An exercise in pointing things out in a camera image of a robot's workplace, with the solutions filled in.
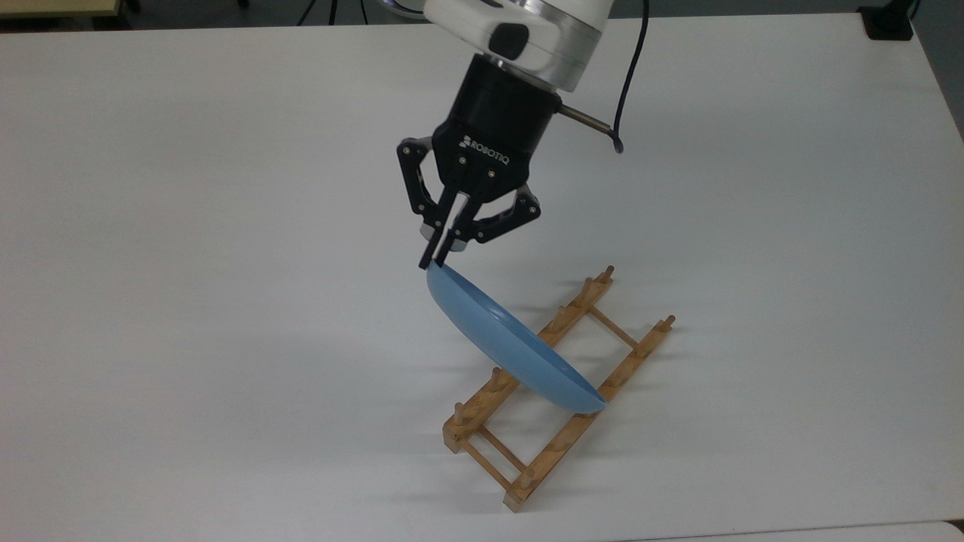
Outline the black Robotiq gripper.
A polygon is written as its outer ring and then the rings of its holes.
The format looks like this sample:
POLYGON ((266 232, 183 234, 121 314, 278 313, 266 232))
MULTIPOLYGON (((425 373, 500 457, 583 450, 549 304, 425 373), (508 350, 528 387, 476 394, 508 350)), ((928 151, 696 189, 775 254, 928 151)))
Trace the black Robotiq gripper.
POLYGON ((484 244, 519 229, 541 216, 539 200, 526 182, 529 164, 561 98, 486 57, 473 57, 447 119, 430 138, 406 138, 397 157, 412 212, 423 217, 421 230, 428 245, 419 260, 427 269, 458 192, 472 195, 478 183, 491 181, 483 202, 516 190, 512 206, 477 218, 481 199, 470 196, 445 233, 437 264, 451 251, 465 250, 471 241, 484 244), (433 200, 424 182, 421 163, 433 151, 443 192, 433 200))

